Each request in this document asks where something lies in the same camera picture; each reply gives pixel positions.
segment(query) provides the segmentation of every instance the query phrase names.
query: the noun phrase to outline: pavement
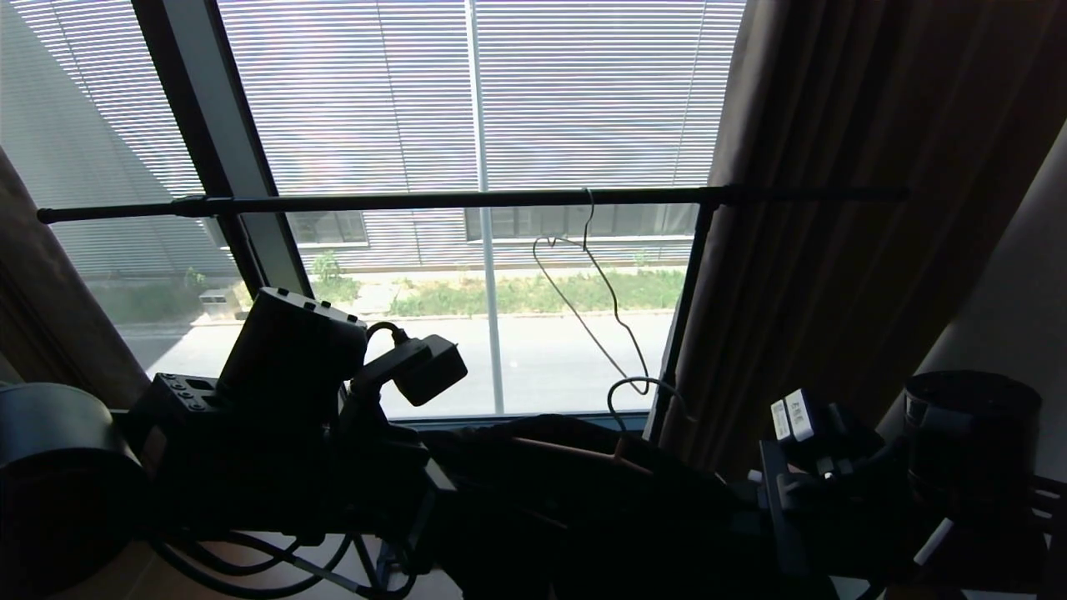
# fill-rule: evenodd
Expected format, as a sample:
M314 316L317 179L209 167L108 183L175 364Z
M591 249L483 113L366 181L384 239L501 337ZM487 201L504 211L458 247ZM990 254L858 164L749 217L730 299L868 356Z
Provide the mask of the pavement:
M670 314L626 314L623 321L637 338L649 373L659 365ZM436 333L459 345L468 375L423 407L412 407L389 384L382 407L391 419L474 416L494 413L489 321L485 318L398 320L414 336ZM588 412L606 410L608 388L621 376L596 348L573 315L501 316L500 358L504 411L507 414ZM626 375L641 375L640 362L626 331L610 315L586 317L589 328ZM218 377L240 332L240 325L178 329L120 329L133 354L149 374L179 373ZM387 335L371 341L368 358L388 349ZM620 388L616 408L648 409L652 394Z

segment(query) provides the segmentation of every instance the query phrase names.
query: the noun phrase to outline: black metal rod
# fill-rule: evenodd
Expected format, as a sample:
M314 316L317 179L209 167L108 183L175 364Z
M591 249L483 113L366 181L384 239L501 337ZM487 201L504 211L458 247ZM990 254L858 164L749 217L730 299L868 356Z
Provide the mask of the black metal rod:
M493 206L567 206L589 204L713 204L733 206L754 202L862 201L897 202L904 188L704 188L622 190L527 190L499 192L447 192L425 194L312 195L275 198L186 196L162 204L124 204L84 208L42 208L42 223L118 219L123 217L204 218L246 212L314 212L327 210L387 210L411 208L481 208Z

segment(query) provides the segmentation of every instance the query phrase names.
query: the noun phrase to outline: curtain fold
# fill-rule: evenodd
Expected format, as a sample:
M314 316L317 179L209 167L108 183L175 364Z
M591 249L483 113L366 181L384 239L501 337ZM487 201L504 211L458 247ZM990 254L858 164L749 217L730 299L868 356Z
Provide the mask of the curtain fold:
M740 475L799 386L870 425L973 285L1067 116L1061 2L752 0L711 185L906 186L720 208L662 443Z
M0 353L25 381L80 388L128 408L148 378L0 149Z

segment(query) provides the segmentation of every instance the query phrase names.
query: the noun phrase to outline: label sticker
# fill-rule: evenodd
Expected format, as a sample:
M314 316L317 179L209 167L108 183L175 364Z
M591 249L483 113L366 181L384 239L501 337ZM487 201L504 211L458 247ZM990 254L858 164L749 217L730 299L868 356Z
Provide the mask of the label sticker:
M803 393L800 390L785 396L785 407L789 409L790 425L793 427L793 437L798 442L802 442L815 435L811 426L811 419L808 416L808 405L803 401Z
M785 416L785 400L770 405L770 415L775 417L775 437L782 441L790 437L790 420Z

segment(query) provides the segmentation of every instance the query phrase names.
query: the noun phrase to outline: white pole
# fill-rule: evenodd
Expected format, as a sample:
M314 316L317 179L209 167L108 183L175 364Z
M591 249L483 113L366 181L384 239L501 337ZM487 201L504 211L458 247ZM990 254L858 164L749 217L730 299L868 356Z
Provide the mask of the white pole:
M467 73L471 77L471 112L474 115L474 153L478 191L489 191L485 173L485 124L481 106L481 68L478 57L478 13L476 0L464 0L467 26ZM493 408L504 413L504 374L500 368L500 328L496 314L496 274L493 269L493 216L490 208L479 208L481 254L485 264L485 312L489 314L489 352L493 368Z

